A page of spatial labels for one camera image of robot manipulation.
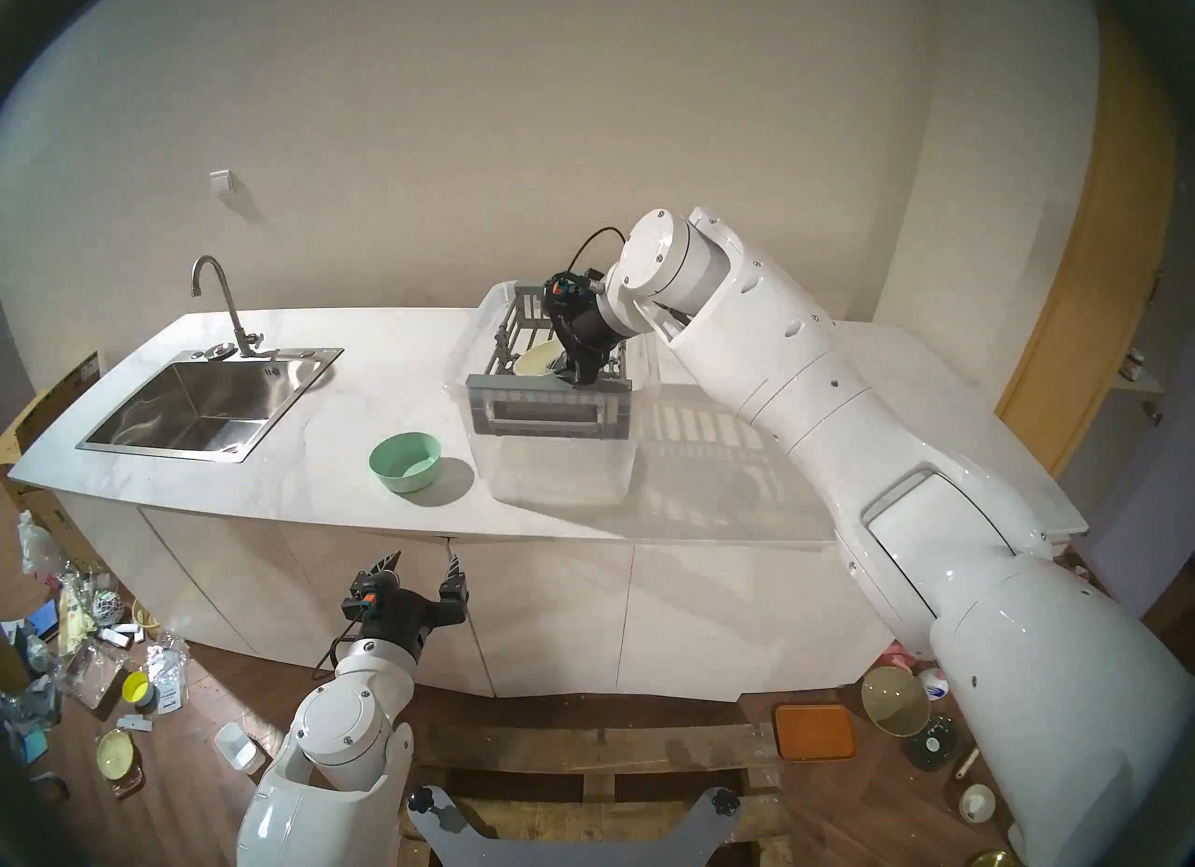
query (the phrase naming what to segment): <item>black cable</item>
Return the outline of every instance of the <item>black cable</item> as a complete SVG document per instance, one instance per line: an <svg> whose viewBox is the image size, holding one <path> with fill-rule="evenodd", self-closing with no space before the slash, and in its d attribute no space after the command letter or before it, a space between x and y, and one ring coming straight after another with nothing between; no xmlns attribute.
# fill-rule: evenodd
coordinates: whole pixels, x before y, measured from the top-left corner
<svg viewBox="0 0 1195 867"><path fill-rule="evenodd" d="M331 645L327 646L327 651L324 652L323 656L320 656L320 659L318 662L315 662L315 666L311 669L311 680L312 681L320 681L320 680L323 680L324 676L326 676L329 674L332 674L332 675L336 674L335 670L332 670L332 671L320 671L319 669L324 664L324 662L330 662L335 657L335 654L336 654L336 646L338 646L342 641L344 641L344 637L349 634L349 629L351 629L354 626L356 626L358 622L361 622L361 617L362 616L364 616L364 610L357 610L357 615L354 619L349 620L349 625L344 627L344 632L341 633L338 637L336 637L332 640Z"/></svg>
<svg viewBox="0 0 1195 867"><path fill-rule="evenodd" d="M626 238L624 238L623 232L619 230L618 227L602 227L601 230L595 230L594 233L592 233L588 240L584 241L584 244L581 244L581 248L578 248L577 254L572 257L572 263L569 264L569 268L565 269L565 272L572 271L574 265L577 265L577 260L581 259L581 254L586 252L586 246L589 246L589 244L593 242L594 238L600 238L600 235L602 235L602 233L606 233L606 230L613 230L614 233L618 233L619 240L626 244Z"/></svg>

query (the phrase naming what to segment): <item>light switch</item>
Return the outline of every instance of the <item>light switch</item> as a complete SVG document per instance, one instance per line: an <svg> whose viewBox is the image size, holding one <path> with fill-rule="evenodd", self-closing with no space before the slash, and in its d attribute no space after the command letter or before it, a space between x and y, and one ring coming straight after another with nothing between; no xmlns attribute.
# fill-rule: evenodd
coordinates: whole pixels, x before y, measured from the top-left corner
<svg viewBox="0 0 1195 867"><path fill-rule="evenodd" d="M212 197L225 197L232 195L232 173L223 170L212 173Z"/></svg>

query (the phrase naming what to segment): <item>white marble countertop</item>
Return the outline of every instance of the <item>white marble countertop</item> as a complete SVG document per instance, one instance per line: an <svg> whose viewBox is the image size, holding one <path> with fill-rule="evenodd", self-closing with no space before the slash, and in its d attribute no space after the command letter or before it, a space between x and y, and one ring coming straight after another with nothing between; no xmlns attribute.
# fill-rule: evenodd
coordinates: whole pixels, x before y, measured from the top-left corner
<svg viewBox="0 0 1195 867"><path fill-rule="evenodd" d="M243 312L265 346L343 346L331 375L299 398L239 465L75 449L124 398L184 350L231 337L226 313L188 314L103 376L29 449L11 475L68 491L196 514L430 535L626 539L636 542L825 542L829 514L778 453L743 466L715 461L692 478L685 420L644 441L631 493L603 509L527 509L495 500L476 463L445 361L470 308L301 308ZM687 382L675 404L713 408ZM446 460L440 480L407 497L369 472L369 453L394 433L434 435ZM685 484L676 484L678 480Z"/></svg>
<svg viewBox="0 0 1195 867"><path fill-rule="evenodd" d="M635 542L826 542L829 514L770 443L733 420L662 351L661 393L636 423L631 491L609 508L526 508L496 500L477 467L445 362L470 308L299 308L244 312L274 346L344 352L239 465L75 449L84 436L184 350L231 337L228 315L179 316L103 376L30 448L11 475L31 485L196 514L452 536ZM1065 534L1086 528L1053 479L946 365L899 327L840 325L864 377L926 442L995 469ZM375 444L433 433L445 472L399 497L369 472Z"/></svg>

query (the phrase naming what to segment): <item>beige wall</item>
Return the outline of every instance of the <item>beige wall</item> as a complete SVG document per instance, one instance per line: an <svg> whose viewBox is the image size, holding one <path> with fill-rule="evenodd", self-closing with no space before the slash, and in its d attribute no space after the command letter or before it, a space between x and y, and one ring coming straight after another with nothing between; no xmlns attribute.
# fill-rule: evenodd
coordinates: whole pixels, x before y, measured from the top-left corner
<svg viewBox="0 0 1195 867"><path fill-rule="evenodd" d="M936 2L100 0L0 116L0 301L44 386L214 310L201 253L245 308L472 306L707 203L842 314L895 241Z"/></svg>
<svg viewBox="0 0 1195 867"><path fill-rule="evenodd" d="M942 0L925 143L877 321L993 407L1083 192L1099 73L1095 0Z"/></svg>

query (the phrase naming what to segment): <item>wooden pallet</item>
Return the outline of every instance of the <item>wooden pallet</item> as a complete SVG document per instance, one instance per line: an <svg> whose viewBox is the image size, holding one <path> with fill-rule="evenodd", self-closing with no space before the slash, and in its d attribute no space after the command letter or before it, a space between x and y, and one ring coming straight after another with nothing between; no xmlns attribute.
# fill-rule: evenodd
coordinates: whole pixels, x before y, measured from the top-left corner
<svg viewBox="0 0 1195 867"><path fill-rule="evenodd" d="M668 835L690 801L619 803L619 774L742 770L739 823L727 844L753 842L760 867L792 863L771 724L686 728L497 728L427 725L415 736L415 786L452 770L583 777L581 803L458 798L482 834L514 841L649 841ZM399 867L427 867L430 849L403 807Z"/></svg>

